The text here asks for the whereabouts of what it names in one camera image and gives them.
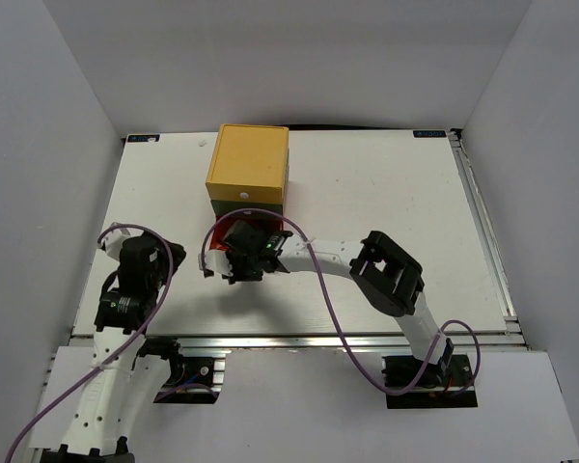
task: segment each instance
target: white panel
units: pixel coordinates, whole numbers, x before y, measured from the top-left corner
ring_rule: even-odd
[[[579,1],[537,1],[465,132],[528,341],[579,438]]]
[[[464,126],[530,0],[45,0],[119,133]]]
[[[42,2],[0,1],[0,461],[68,338],[119,153]]]
[[[44,403],[86,371],[91,349],[59,351]],[[378,354],[362,354],[381,370]],[[214,405],[154,405],[129,442],[136,460],[557,463],[579,458],[545,353],[485,353],[479,407],[387,410],[385,397],[340,351],[237,351]],[[31,445],[57,447],[73,400],[51,412]]]
[[[189,249],[165,307],[149,334],[334,334],[317,277],[266,275],[230,286],[205,279],[196,259],[214,215],[205,188],[216,134],[161,134],[129,143],[105,225],[152,227]],[[423,266],[428,305],[438,324],[461,318],[476,330],[503,330],[502,312],[446,138],[411,131],[289,133],[286,215],[310,236],[359,240],[389,234]],[[98,295],[117,264],[96,254],[75,327],[92,334]],[[399,333],[355,283],[326,282],[342,325],[351,333]]]

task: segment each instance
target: yellow block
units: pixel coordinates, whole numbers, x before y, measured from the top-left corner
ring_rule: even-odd
[[[210,198],[282,204],[289,134],[286,127],[221,125],[206,180]]]

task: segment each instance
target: white wall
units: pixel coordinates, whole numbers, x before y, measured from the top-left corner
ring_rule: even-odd
[[[0,0],[0,461],[68,338],[120,149],[41,0]]]
[[[579,0],[537,0],[465,131],[530,344],[579,440]]]
[[[530,0],[45,0],[108,117],[464,126]]]

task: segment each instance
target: joint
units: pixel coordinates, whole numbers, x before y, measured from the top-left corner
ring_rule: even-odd
[[[179,353],[180,344],[176,340],[167,338],[151,338],[144,342],[144,345],[137,351],[137,357],[156,355],[162,360],[170,360]]]

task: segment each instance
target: purple cable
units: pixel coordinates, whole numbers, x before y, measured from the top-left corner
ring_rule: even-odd
[[[161,400],[163,400],[165,397],[167,397],[168,395],[172,395],[174,393],[177,393],[178,391],[188,391],[189,389],[205,389],[206,391],[208,391],[209,393],[211,393],[214,398],[218,398],[219,393],[217,393],[216,391],[214,391],[212,388],[209,388],[206,384],[200,384],[200,383],[182,383],[179,386],[176,386],[175,388],[170,389],[169,391],[161,394],[159,397],[157,397],[154,402],[160,402]]]
[[[328,312],[330,313],[330,318],[332,319],[332,324],[335,326],[335,331],[337,332],[337,336],[341,340],[341,344],[345,348],[345,352],[347,352],[349,359],[356,366],[356,368],[358,368],[358,370],[367,379],[367,381],[369,381],[372,385],[374,385],[377,389],[379,389],[382,393],[384,393],[386,395],[404,395],[404,394],[407,394],[412,389],[414,389],[416,384],[418,384],[418,381],[423,376],[423,373],[427,369],[428,361],[431,358],[431,356],[433,355],[433,351],[435,350],[435,346],[437,345],[437,342],[439,341],[439,339],[441,337],[440,334],[437,333],[435,335],[435,337],[433,338],[433,342],[431,343],[431,346],[428,349],[427,356],[423,360],[421,367],[418,369],[416,376],[414,376],[414,378],[409,382],[409,384],[407,386],[405,386],[402,389],[390,389],[390,388],[387,388],[386,386],[384,386],[383,384],[380,384],[365,369],[365,367],[363,367],[363,365],[360,363],[358,358],[356,358],[356,355],[354,354],[354,352],[351,350],[351,347],[349,347],[349,344],[347,343],[347,339],[345,338],[345,333],[343,332],[343,329],[341,328],[341,324],[339,323],[339,319],[337,318],[337,315],[335,314],[335,310],[332,306],[332,301],[330,300],[330,295],[328,294],[328,289],[326,288],[326,282],[324,282],[323,271],[321,270],[321,266],[319,265],[319,260],[317,259],[316,252],[313,249],[313,246],[311,246],[311,243],[309,243],[309,238],[307,237],[306,233],[303,232],[300,227],[298,227],[293,221],[291,221],[287,217],[285,217],[281,214],[278,214],[276,212],[272,212],[270,210],[257,209],[257,208],[252,208],[252,207],[237,209],[237,210],[229,212],[229,213],[225,214],[224,216],[220,217],[214,223],[214,225],[212,225],[212,227],[210,227],[210,230],[208,230],[208,232],[206,233],[206,237],[204,238],[204,243],[202,243],[202,252],[200,254],[200,260],[201,260],[201,265],[202,265],[203,271],[206,270],[206,260],[205,260],[206,245],[207,245],[208,239],[210,238],[210,236],[212,235],[214,230],[225,219],[232,217],[234,215],[237,215],[237,214],[241,214],[243,212],[258,212],[258,213],[269,215],[271,217],[275,217],[276,219],[282,220],[282,221],[286,222],[287,224],[290,224],[298,232],[298,234],[300,235],[302,240],[305,242],[307,250],[309,251],[309,254],[311,255],[311,260],[313,261],[314,267],[316,268],[317,279],[319,280],[319,286],[321,287],[321,293],[324,296],[326,308],[328,309]],[[472,378],[463,387],[463,389],[453,393],[456,395],[456,394],[460,394],[460,393],[466,391],[469,387],[471,387],[474,384],[474,381],[476,380],[476,377],[477,377],[478,372],[479,372],[479,368],[481,366],[481,349],[479,346],[478,338],[474,334],[474,331],[472,331],[470,326],[467,325],[463,321],[449,320],[442,325],[442,328],[440,328],[440,331],[442,331],[444,328],[446,328],[450,324],[459,324],[469,331],[470,335],[474,339],[474,344],[476,345],[476,354],[477,354],[477,356],[476,356],[476,368],[475,368],[474,374],[472,375]]]
[[[148,232],[149,234],[154,236],[156,239],[158,239],[161,242],[161,244],[163,245],[163,247],[165,248],[165,252],[167,253],[169,270],[167,272],[167,282],[165,283],[165,288],[163,289],[163,292],[161,293],[161,296],[159,297],[158,301],[156,302],[156,305],[152,309],[152,312],[149,315],[149,317],[146,318],[146,320],[144,321],[142,326],[139,328],[139,330],[137,330],[135,333],[133,333],[133,335],[128,340],[126,340],[126,342],[123,345],[121,345],[114,352],[109,354],[109,356],[107,356],[107,358],[101,362],[102,365],[111,364],[116,359],[116,357],[118,357],[125,350],[127,350],[128,347],[130,345],[132,345],[141,334],[144,333],[144,331],[146,330],[148,325],[150,325],[154,316],[158,313],[159,309],[163,305],[163,302],[165,301],[165,298],[167,297],[167,293],[170,290],[170,284],[172,282],[172,278],[174,277],[174,258],[172,257],[172,250],[170,249],[169,245],[167,244],[167,241],[165,241],[165,239],[160,234],[158,234],[156,231],[153,231],[147,227],[143,227],[141,225],[135,225],[135,224],[112,225],[111,227],[109,227],[107,230],[103,231],[100,234],[100,236],[96,240],[96,243],[100,244],[100,242],[107,235],[107,233],[112,232],[113,230],[117,230],[117,229],[140,230],[142,232]],[[30,422],[24,426],[24,428],[21,430],[21,432],[19,434],[17,434],[17,437],[15,437],[13,443],[11,444],[11,447],[9,448],[9,451],[7,452],[7,456],[4,460],[5,463],[11,463],[11,461],[13,460],[13,455],[17,449],[17,446],[19,446],[19,444],[21,443],[23,438],[26,436],[26,434],[28,434],[28,432],[30,432],[30,430],[35,426],[35,424],[37,424],[37,422],[39,422],[45,415],[47,415],[54,408],[56,408],[56,406],[60,402],[62,402],[65,398],[67,398],[73,392],[77,391],[84,384],[86,384],[88,381],[90,381],[95,376],[97,376],[100,372],[101,372],[101,368],[99,368],[99,367],[94,367],[93,369],[91,369],[85,376],[83,376],[79,381],[77,381],[70,388],[68,388],[66,391],[64,391],[60,396],[58,396],[58,398],[56,398],[49,405],[47,405],[45,408],[43,408],[32,420],[30,420]]]

